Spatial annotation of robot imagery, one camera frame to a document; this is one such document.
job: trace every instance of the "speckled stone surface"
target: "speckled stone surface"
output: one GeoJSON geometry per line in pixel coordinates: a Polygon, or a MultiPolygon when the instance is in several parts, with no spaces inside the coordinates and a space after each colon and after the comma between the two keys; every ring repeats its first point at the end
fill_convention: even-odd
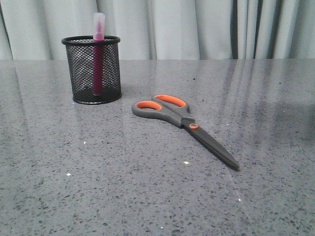
{"type": "Polygon", "coordinates": [[[67,61],[1,61],[0,235],[315,234],[315,60],[120,66],[122,98],[82,105],[67,61]],[[186,100],[240,171],[132,114],[158,93],[186,100]]]}

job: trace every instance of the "pink marker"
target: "pink marker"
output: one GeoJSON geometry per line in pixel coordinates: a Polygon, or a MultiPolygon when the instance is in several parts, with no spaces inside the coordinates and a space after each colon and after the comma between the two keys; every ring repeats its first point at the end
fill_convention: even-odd
{"type": "MultiPolygon", "coordinates": [[[[104,41],[105,32],[105,15],[103,13],[94,13],[94,42],[104,41]]],[[[103,87],[103,52],[104,46],[94,46],[93,58],[93,94],[99,96],[102,93],[103,87]]]]}

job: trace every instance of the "scissors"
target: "scissors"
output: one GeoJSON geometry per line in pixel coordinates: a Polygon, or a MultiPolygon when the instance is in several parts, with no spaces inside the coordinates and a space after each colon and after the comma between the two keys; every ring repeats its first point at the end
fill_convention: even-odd
{"type": "Polygon", "coordinates": [[[195,123],[189,113],[189,104],[184,100],[172,95],[158,94],[151,100],[134,103],[132,112],[139,117],[162,119],[179,128],[183,127],[226,165],[233,169],[240,167],[238,161],[220,143],[195,123]]]}

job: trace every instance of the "black mesh pen holder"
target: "black mesh pen holder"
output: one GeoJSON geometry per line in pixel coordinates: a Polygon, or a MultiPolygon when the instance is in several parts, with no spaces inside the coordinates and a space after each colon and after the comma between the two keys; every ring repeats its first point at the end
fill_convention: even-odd
{"type": "Polygon", "coordinates": [[[66,47],[73,100],[82,104],[102,104],[122,96],[118,43],[120,38],[105,36],[94,42],[93,36],[68,37],[66,47]]]}

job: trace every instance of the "curtain fold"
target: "curtain fold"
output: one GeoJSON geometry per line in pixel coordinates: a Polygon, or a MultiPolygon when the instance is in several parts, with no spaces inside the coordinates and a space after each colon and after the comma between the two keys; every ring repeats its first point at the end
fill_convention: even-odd
{"type": "Polygon", "coordinates": [[[313,0],[0,0],[0,60],[66,59],[96,11],[120,59],[315,58],[313,0]]]}

